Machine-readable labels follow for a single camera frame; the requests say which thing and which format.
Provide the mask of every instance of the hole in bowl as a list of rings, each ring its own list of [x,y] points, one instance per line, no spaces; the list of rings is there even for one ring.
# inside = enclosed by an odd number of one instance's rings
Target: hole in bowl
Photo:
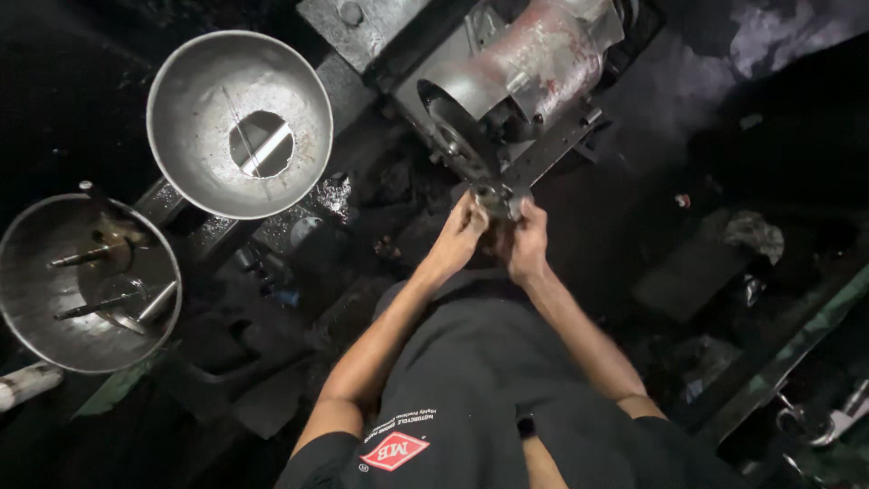
[[[281,116],[253,112],[229,132],[229,154],[251,177],[273,177],[289,166],[293,132]]]

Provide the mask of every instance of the white pipe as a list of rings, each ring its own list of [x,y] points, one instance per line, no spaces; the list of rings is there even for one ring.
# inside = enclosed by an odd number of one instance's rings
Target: white pipe
[[[45,362],[0,377],[0,412],[57,387],[62,380],[63,370]]]

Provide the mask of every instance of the right hand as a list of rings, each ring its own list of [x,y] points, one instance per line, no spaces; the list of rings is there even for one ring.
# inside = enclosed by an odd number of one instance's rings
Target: right hand
[[[516,225],[498,231],[495,250],[507,265],[510,278],[526,286],[549,270],[546,260],[546,211],[534,204],[531,197],[522,198],[522,218]]]

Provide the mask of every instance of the hand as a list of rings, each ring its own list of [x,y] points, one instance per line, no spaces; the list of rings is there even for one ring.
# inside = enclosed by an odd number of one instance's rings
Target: hand
[[[488,224],[488,213],[474,201],[471,191],[466,191],[415,275],[431,281],[434,287],[443,285],[468,264]]]
[[[510,278],[522,287],[549,270],[546,260],[546,211],[525,197],[520,205],[522,219],[518,224],[502,228],[495,245],[496,254],[507,264]]]

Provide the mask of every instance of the left hand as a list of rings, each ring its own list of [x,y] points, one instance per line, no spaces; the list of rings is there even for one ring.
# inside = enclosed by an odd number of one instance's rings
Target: left hand
[[[488,225],[486,210],[476,203],[471,191],[465,191],[416,274],[431,280],[436,287],[443,285],[468,264]]]

